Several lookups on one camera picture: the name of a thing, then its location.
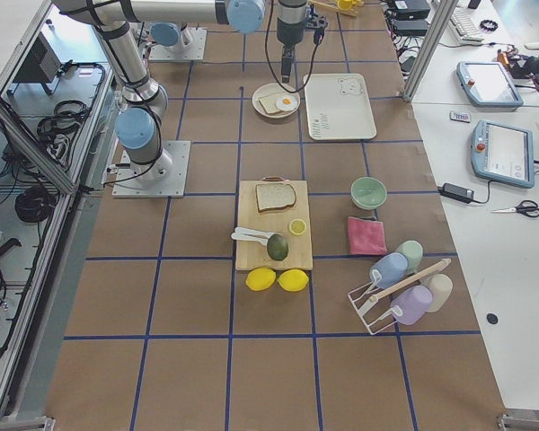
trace pink napkin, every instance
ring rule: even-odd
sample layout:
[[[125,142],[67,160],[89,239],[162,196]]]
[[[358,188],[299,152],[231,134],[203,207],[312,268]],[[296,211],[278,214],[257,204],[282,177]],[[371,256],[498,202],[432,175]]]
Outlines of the pink napkin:
[[[348,217],[348,236],[351,254],[387,254],[383,222]]]

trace white keyboard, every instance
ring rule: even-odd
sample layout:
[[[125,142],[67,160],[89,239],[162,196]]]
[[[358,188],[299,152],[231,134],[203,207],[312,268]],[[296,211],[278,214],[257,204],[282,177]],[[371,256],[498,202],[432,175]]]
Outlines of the white keyboard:
[[[454,9],[449,20],[449,28],[460,45],[482,45],[485,39],[465,9],[460,7]]]

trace white tray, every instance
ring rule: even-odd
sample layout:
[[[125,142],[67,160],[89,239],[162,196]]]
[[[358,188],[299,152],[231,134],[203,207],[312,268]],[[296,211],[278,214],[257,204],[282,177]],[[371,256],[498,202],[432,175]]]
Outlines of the white tray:
[[[305,106],[309,136],[316,141],[371,139],[377,134],[360,74],[312,74]]]

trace bowl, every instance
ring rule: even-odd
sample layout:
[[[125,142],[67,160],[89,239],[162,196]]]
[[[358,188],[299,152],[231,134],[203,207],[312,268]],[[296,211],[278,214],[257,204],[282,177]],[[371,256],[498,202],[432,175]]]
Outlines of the bowl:
[[[284,87],[286,87],[290,91],[294,91],[294,88],[287,84],[282,84]],[[265,109],[261,106],[260,98],[265,96],[270,96],[271,94],[283,94],[283,95],[289,95],[293,99],[296,100],[296,107],[292,110],[276,112],[275,114],[268,114]],[[288,93],[285,92],[283,88],[279,86],[277,83],[271,83],[271,84],[265,84],[258,88],[252,95],[252,105],[255,110],[258,111],[260,115],[265,117],[266,119],[284,119],[285,117],[289,117],[291,114],[297,111],[299,108],[300,98],[299,94],[297,92],[295,93]]]
[[[372,177],[360,177],[351,184],[351,200],[361,209],[379,208],[387,199],[384,184]]]

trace black scissors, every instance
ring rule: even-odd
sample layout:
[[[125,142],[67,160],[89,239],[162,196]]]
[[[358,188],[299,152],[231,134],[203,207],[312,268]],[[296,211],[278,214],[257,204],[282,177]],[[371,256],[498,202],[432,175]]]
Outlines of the black scissors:
[[[525,217],[537,218],[539,216],[539,206],[534,200],[522,200],[516,207],[496,209],[492,213],[519,213]]]

